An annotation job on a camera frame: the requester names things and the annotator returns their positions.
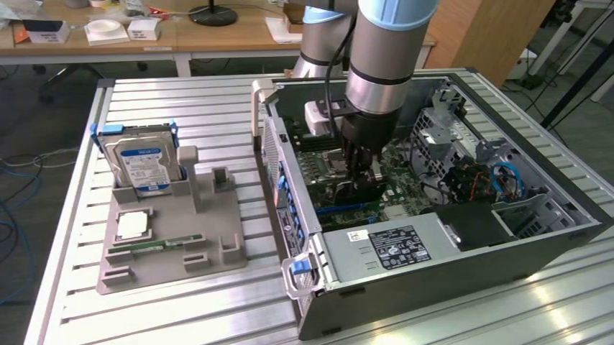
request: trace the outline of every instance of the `white box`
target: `white box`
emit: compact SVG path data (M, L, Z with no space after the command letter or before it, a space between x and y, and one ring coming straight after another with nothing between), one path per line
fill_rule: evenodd
M534 63L537 58L538 56L536 55L536 53L532 52L529 49L525 49L521 57L518 58L517 65L514 66L510 75L508 76L508 80L514 81L521 79L528 73L528 68Z
M131 39L129 38L129 34L126 33L125 27L122 27L117 32L107 33L107 34L98 34L86 29L86 36L90 45L111 45L114 43L130 42Z
M158 19L138 19L129 25L131 40L157 41L161 37L161 25Z
M25 25L26 25L26 30L29 30L29 36L30 36L30 40L33 41L33 43L66 43L67 42L67 38L70 34L70 27L69 27L67 22L62 22L62 24L58 21L43 21L43 20L38 20L38 21L30 20L27 22L29 24L25 23Z

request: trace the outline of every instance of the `wooden desk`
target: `wooden desk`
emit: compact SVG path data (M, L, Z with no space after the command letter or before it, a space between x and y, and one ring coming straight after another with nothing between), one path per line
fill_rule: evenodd
M169 12L189 12L205 3L205 0L147 0L150 6ZM13 33L23 26L21 23L14 24L0 30L0 65L174 60L179 77L190 77L191 59L300 56L301 45L276 43L265 23L266 17L281 16L282 8L266 0L243 0L241 3L229 6L238 12L239 20L227 27L205 27L191 22L187 16L181 16L162 22L162 37L158 41L131 41L97 47L87 43L83 27L71 30L63 45L35 44L31 41L15 45ZM77 26L90 22L89 16L105 13L103 9L93 7L71 9L63 0L46 0L43 8L53 19L66 20ZM433 38L428 37L418 67L424 66L434 44Z

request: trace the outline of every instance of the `hard drive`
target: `hard drive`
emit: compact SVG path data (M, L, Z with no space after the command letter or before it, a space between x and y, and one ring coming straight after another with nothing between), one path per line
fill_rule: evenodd
M170 184L183 179L177 160L177 125L93 126L93 139L101 147L115 176L115 187L134 187L139 197L171 193Z

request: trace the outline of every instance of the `hard drive label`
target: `hard drive label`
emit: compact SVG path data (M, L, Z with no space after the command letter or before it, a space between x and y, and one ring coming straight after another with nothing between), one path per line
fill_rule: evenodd
M150 191L170 186L170 174L166 166L159 162L162 159L159 148L127 149L122 151L122 159L133 186L137 189Z
M376 232L369 234L376 252L386 270L417 264L432 259L414 227Z

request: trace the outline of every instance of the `motherboard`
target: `motherboard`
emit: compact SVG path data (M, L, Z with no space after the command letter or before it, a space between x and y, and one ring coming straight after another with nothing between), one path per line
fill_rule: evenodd
M340 184L348 181L346 160L341 149L298 152L302 176L324 231L376 224L421 214L433 204L422 190L422 182L396 144L386 146L377 170L388 177L381 199L370 203L336 206Z

